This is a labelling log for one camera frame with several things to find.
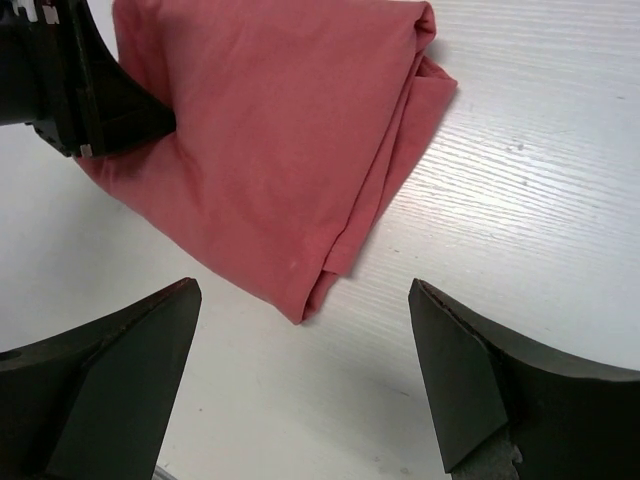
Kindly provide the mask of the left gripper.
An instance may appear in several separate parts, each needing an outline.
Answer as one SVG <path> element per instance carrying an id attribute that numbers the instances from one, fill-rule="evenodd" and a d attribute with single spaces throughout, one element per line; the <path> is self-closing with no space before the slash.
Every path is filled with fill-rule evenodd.
<path id="1" fill-rule="evenodd" d="M 64 156 L 121 154 L 175 131 L 171 108 L 119 65 L 85 1 L 64 3 L 70 83 L 58 12 L 1 3 L 1 124 L 25 124 Z"/>

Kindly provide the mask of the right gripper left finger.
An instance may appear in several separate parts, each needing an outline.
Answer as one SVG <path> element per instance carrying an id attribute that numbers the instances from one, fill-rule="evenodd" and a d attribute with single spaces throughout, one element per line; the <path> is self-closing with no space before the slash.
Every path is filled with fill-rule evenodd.
<path id="1" fill-rule="evenodd" d="M 196 331 L 184 278 L 1 355 L 4 479 L 150 479 Z"/>

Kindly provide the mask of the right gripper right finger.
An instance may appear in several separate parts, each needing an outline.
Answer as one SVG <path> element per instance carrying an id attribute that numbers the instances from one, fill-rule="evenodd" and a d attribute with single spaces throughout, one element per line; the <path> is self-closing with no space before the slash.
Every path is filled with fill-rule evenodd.
<path id="1" fill-rule="evenodd" d="M 635 479 L 639 374 L 552 348 L 415 280 L 411 324 L 454 479 Z"/>

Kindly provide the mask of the salmon pink t-shirt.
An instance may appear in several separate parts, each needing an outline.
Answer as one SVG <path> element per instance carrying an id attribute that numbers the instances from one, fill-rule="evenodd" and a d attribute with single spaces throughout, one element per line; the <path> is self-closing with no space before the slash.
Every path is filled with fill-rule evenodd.
<path id="1" fill-rule="evenodd" d="M 293 323 L 346 276 L 457 83 L 424 1 L 117 1 L 124 69 L 174 133 L 82 159 L 108 194 Z"/>

